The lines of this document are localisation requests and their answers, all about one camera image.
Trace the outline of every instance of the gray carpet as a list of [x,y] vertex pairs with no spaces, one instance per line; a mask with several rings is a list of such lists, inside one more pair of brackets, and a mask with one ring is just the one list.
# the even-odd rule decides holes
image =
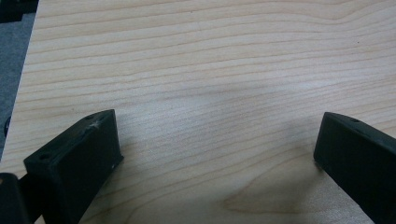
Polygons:
[[3,127],[12,114],[34,21],[32,13],[22,21],[0,23],[0,159],[6,141]]

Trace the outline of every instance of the wood grain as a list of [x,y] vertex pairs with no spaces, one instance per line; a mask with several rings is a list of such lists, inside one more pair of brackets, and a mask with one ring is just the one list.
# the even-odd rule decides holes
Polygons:
[[396,3],[41,0],[2,172],[115,108],[82,223],[372,223],[312,159],[325,111],[396,136]]

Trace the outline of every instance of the black plastic part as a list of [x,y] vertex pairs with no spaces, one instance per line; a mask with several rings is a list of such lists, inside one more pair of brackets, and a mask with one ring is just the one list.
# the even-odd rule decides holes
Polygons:
[[314,158],[375,223],[396,223],[396,139],[325,113]]
[[37,11],[38,0],[1,0],[0,23],[21,21],[25,13]]
[[11,122],[11,117],[8,117],[6,123],[4,123],[4,137],[7,137],[10,122]]
[[42,185],[36,176],[27,174],[20,179],[20,187],[29,220],[35,222],[45,207],[47,186]]
[[13,174],[0,174],[0,211],[0,223],[31,223],[18,178]]
[[89,115],[24,160],[25,186],[43,196],[46,223],[75,224],[122,158],[114,110]]

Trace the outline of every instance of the black object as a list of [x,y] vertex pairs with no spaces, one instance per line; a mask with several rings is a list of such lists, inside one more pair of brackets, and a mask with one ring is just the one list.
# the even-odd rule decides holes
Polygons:
[[11,122],[11,117],[8,117],[8,119],[6,120],[6,123],[4,124],[4,137],[7,137],[10,122]]
[[314,158],[375,223],[396,223],[396,139],[325,113]]
[[1,0],[0,23],[21,21],[25,13],[37,11],[38,0]]
[[[40,215],[49,224],[78,223],[122,158],[114,110],[81,119],[24,160],[28,174],[18,182],[14,176],[11,199],[4,193],[11,187],[0,185],[0,223],[32,223]],[[12,179],[2,175],[3,183]]]

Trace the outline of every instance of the wooden table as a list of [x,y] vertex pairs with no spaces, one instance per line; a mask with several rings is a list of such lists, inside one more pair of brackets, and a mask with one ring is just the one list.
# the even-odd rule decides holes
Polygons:
[[314,164],[325,111],[396,136],[395,1],[41,0],[1,162],[115,108],[82,223],[372,223]]

